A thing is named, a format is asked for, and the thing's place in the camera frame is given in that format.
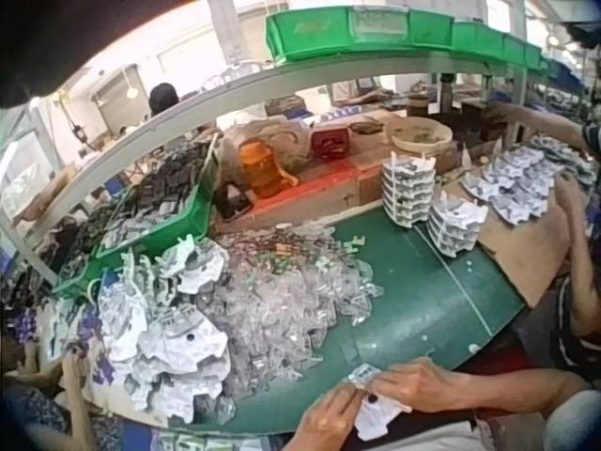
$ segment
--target red box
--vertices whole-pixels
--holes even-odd
[[[348,128],[330,129],[313,132],[311,148],[322,160],[339,160],[350,151],[350,133]]]

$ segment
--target black hair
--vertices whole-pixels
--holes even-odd
[[[150,91],[150,97],[148,99],[148,106],[150,106],[150,112],[153,116],[168,110],[173,105],[179,102],[177,91],[173,85],[169,83],[161,83],[156,85]]]

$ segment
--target green storage bin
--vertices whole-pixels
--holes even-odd
[[[541,48],[532,44],[524,44],[524,60],[528,69],[540,70]]]
[[[505,34],[479,22],[457,22],[453,25],[453,49],[466,54],[503,58]]]
[[[127,196],[127,192],[124,192],[124,195],[119,200],[117,206],[113,210],[109,220],[106,222],[104,226],[107,226],[113,222],[123,199]],[[90,282],[94,279],[100,278],[102,271],[104,270],[104,264],[96,259],[96,253],[100,249],[100,245],[96,245],[92,252],[90,252],[90,259],[87,264],[82,269],[82,272],[77,276],[70,279],[66,279],[61,274],[61,271],[58,272],[58,280],[56,281],[56,285],[53,288],[53,294],[61,298],[71,298],[76,299],[79,296],[87,295],[87,287]]]
[[[135,240],[122,242],[120,245],[109,249],[101,246],[95,255],[101,267],[112,270],[120,268],[123,266],[121,254],[127,252],[130,248],[133,249],[135,254],[144,254],[153,258],[176,245],[178,238],[185,238],[188,234],[196,239],[205,237],[208,231],[213,184],[217,178],[218,167],[219,162],[211,146],[199,181],[190,193],[193,201],[188,203],[186,209],[179,216],[169,218],[163,223],[155,225],[148,233]],[[127,197],[123,199],[117,208],[116,214],[121,210],[126,200]]]
[[[555,59],[548,60],[548,78],[553,80],[557,80],[560,76],[560,70],[562,69],[562,64]]]
[[[503,61],[509,64],[525,66],[524,41],[505,33],[503,37]]]
[[[267,45],[276,63],[298,61],[348,49],[347,7],[284,11],[267,17]]]
[[[399,50],[410,45],[408,11],[348,7],[350,51]]]
[[[543,75],[547,75],[548,68],[549,68],[549,60],[547,58],[545,58],[544,56],[541,56],[541,62],[538,67],[538,71],[541,72],[541,74],[543,74]]]
[[[411,43],[416,46],[450,49],[453,45],[454,21],[453,17],[437,12],[410,10],[408,23]]]

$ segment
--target ceiling light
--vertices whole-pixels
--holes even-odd
[[[135,99],[138,97],[138,90],[135,87],[130,87],[125,95],[128,97],[128,99]]]
[[[31,101],[29,101],[29,109],[32,110],[37,108],[39,105],[39,97],[34,97]]]

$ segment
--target metal shelf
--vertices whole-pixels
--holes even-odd
[[[35,245],[91,191],[107,179],[174,139],[217,116],[291,92],[352,78],[404,73],[480,73],[508,76],[511,68],[481,61],[457,60],[446,52],[333,55],[265,70],[187,99],[102,152],[56,198],[33,227],[27,243]]]

